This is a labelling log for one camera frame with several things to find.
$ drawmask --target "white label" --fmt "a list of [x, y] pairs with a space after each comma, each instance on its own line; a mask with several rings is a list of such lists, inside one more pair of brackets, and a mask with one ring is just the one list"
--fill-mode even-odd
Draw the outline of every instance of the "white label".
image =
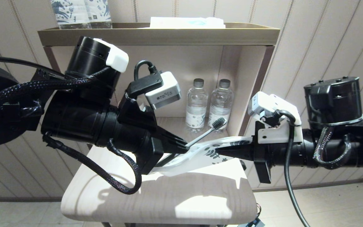
[[84, 0], [51, 0], [58, 25], [89, 23]]
[[190, 128], [202, 128], [204, 126], [205, 113], [204, 114], [191, 114], [186, 112], [186, 125]]
[[91, 22], [111, 22], [108, 0], [85, 0]]
[[208, 118], [208, 125], [210, 127], [212, 127], [212, 124], [218, 120], [219, 118], [225, 118], [226, 120], [226, 123], [224, 126], [222, 126], [220, 129], [224, 129], [226, 128], [226, 125], [228, 124], [228, 119], [229, 119], [229, 115], [230, 115], [230, 111], [228, 114], [225, 114], [225, 115], [217, 115], [217, 114], [214, 114], [214, 112], [222, 112], [222, 111], [213, 111], [213, 109], [215, 109], [214, 107], [211, 107], [210, 108], [210, 111], [209, 111], [209, 118]]

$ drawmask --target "water bottle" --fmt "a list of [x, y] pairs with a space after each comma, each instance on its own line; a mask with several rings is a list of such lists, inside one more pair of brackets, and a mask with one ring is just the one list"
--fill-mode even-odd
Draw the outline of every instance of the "water bottle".
[[51, 0], [60, 29], [91, 29], [84, 0]]
[[219, 86], [211, 94], [211, 106], [209, 109], [208, 125], [212, 127], [214, 121], [219, 118], [225, 118], [226, 124], [220, 129], [216, 130], [216, 133], [223, 132], [228, 124], [229, 115], [231, 113], [233, 103], [233, 91], [229, 89], [231, 82], [228, 79], [221, 79]]
[[108, 0], [85, 0], [92, 28], [112, 28]]
[[204, 128], [208, 94], [203, 87], [203, 79], [194, 79], [187, 93], [186, 127], [190, 132], [201, 132]]

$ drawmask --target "toothbrush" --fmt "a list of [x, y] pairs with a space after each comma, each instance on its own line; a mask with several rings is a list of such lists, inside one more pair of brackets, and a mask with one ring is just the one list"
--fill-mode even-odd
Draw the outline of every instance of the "toothbrush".
[[[216, 121], [212, 123], [212, 128], [208, 131], [206, 131], [204, 134], [200, 135], [199, 137], [195, 138], [190, 143], [186, 144], [186, 147], [190, 148], [193, 144], [200, 141], [202, 138], [204, 138], [206, 135], [210, 134], [211, 132], [220, 129], [222, 126], [226, 124], [225, 118], [218, 118]], [[158, 162], [155, 167], [162, 167], [166, 165], [169, 161], [175, 159], [180, 154], [170, 154], [166, 158], [164, 158], [162, 161]]]
[[195, 138], [190, 143], [186, 144], [186, 147], [188, 147], [188, 148], [191, 147], [193, 144], [195, 144], [196, 142], [200, 141], [202, 138], [204, 138], [205, 136], [207, 136], [211, 132], [220, 129], [225, 124], [226, 124], [225, 118], [218, 118], [216, 121], [214, 121], [212, 123], [212, 128], [210, 128], [210, 130], [204, 132], [204, 134], [200, 135], [199, 137]]

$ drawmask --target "robotic arm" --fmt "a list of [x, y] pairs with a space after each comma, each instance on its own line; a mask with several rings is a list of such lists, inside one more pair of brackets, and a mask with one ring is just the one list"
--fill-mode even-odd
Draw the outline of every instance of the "robotic arm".
[[[17, 59], [0, 57], [0, 61], [38, 68], [32, 81], [19, 84], [0, 69], [0, 144], [9, 142], [25, 131], [35, 131], [48, 99], [41, 132], [48, 146], [76, 158], [117, 190], [135, 193], [119, 185], [92, 160], [51, 138], [59, 137], [87, 142], [124, 158], [140, 182], [166, 153], [184, 154], [186, 141], [159, 127], [154, 109], [180, 99], [179, 85], [170, 72], [158, 71], [149, 61], [135, 66], [131, 82], [118, 107], [110, 105], [120, 73], [128, 65], [128, 55], [103, 40], [80, 37], [65, 75], [44, 66]], [[138, 78], [141, 65], [147, 64], [150, 74]], [[150, 106], [143, 110], [137, 96], [144, 94]], [[136, 163], [120, 150], [133, 152]]]
[[[0, 61], [37, 68], [32, 81], [24, 84], [0, 69], [0, 144], [27, 130], [36, 131], [46, 103], [57, 90], [42, 122], [43, 140], [81, 161], [123, 193], [137, 192], [141, 174], [148, 174], [164, 153], [189, 150], [186, 141], [157, 125], [154, 109], [181, 96], [172, 73], [158, 71], [149, 61], [135, 66], [134, 81], [118, 107], [110, 105], [110, 98], [120, 73], [127, 68], [128, 55], [103, 40], [80, 37], [65, 74], [18, 59], [0, 57]], [[148, 65], [149, 75], [139, 79], [143, 64]], [[310, 129], [302, 129], [294, 105], [275, 95], [257, 93], [248, 107], [248, 114], [257, 120], [252, 142], [217, 148], [216, 152], [253, 161], [262, 183], [271, 182], [272, 166], [284, 165], [288, 191], [301, 217], [289, 180], [290, 165], [327, 169], [363, 166], [358, 80], [343, 77], [304, 87]], [[140, 109], [136, 99], [142, 94], [150, 105]], [[133, 168], [134, 188], [120, 184], [85, 155], [51, 136], [107, 147]], [[120, 150], [133, 152], [136, 163]]]
[[258, 92], [248, 107], [249, 115], [257, 120], [252, 143], [216, 151], [253, 161], [261, 183], [271, 183], [272, 166], [284, 166], [292, 204], [302, 224], [309, 226], [294, 196], [289, 166], [363, 167], [363, 114], [359, 78], [321, 80], [304, 89], [310, 129], [301, 128], [295, 106]]

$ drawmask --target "stool seat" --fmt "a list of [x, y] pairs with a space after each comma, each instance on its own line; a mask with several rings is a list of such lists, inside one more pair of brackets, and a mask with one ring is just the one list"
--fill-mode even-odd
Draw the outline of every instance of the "stool seat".
[[[94, 146], [88, 157], [121, 183], [134, 185], [132, 169], [106, 148]], [[133, 195], [122, 194], [81, 165], [62, 197], [61, 211], [79, 221], [156, 224], [242, 224], [257, 215], [256, 199], [236, 158], [174, 177], [143, 175]]]

